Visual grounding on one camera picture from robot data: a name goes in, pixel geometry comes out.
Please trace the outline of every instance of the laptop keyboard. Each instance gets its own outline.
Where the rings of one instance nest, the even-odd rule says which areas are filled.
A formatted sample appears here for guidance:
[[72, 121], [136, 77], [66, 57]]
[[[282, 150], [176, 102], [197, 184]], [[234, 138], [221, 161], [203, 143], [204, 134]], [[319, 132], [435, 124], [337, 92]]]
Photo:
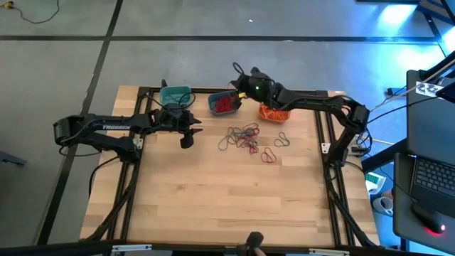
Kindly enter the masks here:
[[434, 191], [455, 197], [455, 169], [425, 159], [416, 160], [414, 182]]

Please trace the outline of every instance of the wooden table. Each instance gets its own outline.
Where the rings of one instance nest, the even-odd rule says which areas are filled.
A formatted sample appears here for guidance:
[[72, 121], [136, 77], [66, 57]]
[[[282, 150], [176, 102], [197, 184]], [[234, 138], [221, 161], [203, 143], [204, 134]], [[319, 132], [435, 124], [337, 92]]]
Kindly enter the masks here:
[[[131, 115], [138, 89], [120, 87], [112, 115]], [[190, 149], [180, 147], [180, 134], [157, 132], [146, 136], [127, 240], [235, 246], [244, 244], [256, 230], [264, 235], [263, 245], [267, 246], [333, 247], [314, 111], [292, 110], [285, 124], [274, 124], [259, 118], [258, 102], [243, 100], [236, 114], [214, 117], [208, 109], [208, 96], [198, 93], [189, 108], [202, 121], [193, 127], [204, 128], [194, 136]], [[343, 128], [333, 119], [339, 136]], [[228, 127], [252, 122], [259, 124], [259, 154], [250, 155], [247, 149], [235, 146], [218, 150]], [[274, 146], [279, 132], [285, 132], [290, 146]], [[260, 153], [267, 146], [277, 155], [273, 164], [261, 161]], [[104, 151], [100, 162], [113, 156], [114, 152]], [[348, 160], [360, 165], [355, 157]], [[113, 163], [97, 172], [80, 237], [91, 235], [111, 210], [120, 166]], [[352, 216], [378, 244], [363, 174], [346, 165], [343, 176]], [[122, 220], [120, 213], [116, 238]], [[347, 244], [339, 213], [338, 222], [342, 241]]]

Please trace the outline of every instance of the white cup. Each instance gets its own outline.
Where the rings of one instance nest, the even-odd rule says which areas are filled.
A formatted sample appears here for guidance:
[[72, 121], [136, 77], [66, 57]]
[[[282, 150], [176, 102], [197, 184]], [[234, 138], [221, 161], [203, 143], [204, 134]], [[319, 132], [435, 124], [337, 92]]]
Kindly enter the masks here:
[[393, 215], [393, 201], [388, 197], [376, 198], [373, 201], [373, 207], [380, 213]]

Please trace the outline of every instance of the orange bowl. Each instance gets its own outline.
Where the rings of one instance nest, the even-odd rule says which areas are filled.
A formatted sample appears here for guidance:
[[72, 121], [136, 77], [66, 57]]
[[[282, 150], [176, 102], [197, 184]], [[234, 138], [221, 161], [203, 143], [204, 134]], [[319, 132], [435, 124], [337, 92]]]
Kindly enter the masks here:
[[262, 119], [282, 124], [291, 117], [291, 112], [271, 110], [268, 106], [261, 104], [259, 106], [259, 116]]

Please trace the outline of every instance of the red light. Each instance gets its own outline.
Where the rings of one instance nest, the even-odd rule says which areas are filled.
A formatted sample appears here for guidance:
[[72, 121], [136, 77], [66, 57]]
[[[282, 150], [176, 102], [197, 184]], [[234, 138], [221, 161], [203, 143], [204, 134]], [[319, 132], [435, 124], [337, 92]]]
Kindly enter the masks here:
[[435, 233], [435, 232], [431, 231], [429, 228], [425, 228], [425, 230], [426, 230], [430, 235], [435, 236], [435, 237], [439, 237], [439, 236], [442, 235], [442, 234], [438, 234], [438, 233]]

